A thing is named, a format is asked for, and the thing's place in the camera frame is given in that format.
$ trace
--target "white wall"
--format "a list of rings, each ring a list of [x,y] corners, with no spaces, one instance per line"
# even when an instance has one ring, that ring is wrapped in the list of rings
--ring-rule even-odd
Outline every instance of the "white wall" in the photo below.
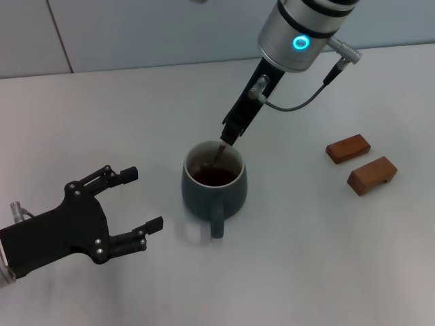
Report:
[[[45,0],[0,0],[0,78],[68,72]]]
[[[260,56],[276,0],[50,0],[75,72]],[[361,0],[338,32],[359,48],[435,41],[434,0]]]

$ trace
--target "brown wooden block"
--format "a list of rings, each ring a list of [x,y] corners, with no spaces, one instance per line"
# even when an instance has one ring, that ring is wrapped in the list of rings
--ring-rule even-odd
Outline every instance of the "brown wooden block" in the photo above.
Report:
[[[335,164],[356,158],[370,151],[370,144],[360,134],[343,139],[326,147],[326,153]]]
[[[357,195],[369,192],[374,186],[391,181],[397,168],[385,157],[378,158],[351,172],[347,183]]]

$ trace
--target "white table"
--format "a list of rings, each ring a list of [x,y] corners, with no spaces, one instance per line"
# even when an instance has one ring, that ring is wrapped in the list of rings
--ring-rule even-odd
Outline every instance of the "white table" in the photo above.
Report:
[[[223,240],[181,200],[181,168],[258,60],[0,81],[0,228],[111,164],[139,180],[99,195],[111,234],[159,215],[148,250],[94,265],[72,255],[0,291],[2,325],[433,326],[435,46],[364,50],[309,107],[264,107],[235,147],[249,193]],[[305,101],[338,60],[286,74],[271,98]],[[370,153],[336,166],[329,143],[361,133]],[[387,156],[393,181],[358,197],[349,173]]]

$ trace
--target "mug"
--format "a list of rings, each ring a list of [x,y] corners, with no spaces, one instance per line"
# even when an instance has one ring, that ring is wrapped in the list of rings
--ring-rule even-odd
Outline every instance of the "mug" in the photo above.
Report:
[[[210,221],[211,237],[224,236],[224,221],[237,213],[245,203],[247,174],[240,153],[227,145],[222,156],[215,160],[219,141],[206,141],[195,146],[184,160],[181,192],[188,209],[201,219]],[[213,164],[213,168],[226,171],[234,179],[224,185],[202,184],[195,179],[201,170]]]

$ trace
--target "mug handle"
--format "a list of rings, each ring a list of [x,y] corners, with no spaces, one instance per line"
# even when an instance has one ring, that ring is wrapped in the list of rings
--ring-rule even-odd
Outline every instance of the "mug handle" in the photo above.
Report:
[[[210,206],[210,230],[213,239],[221,239],[224,236],[224,203],[216,198]]]

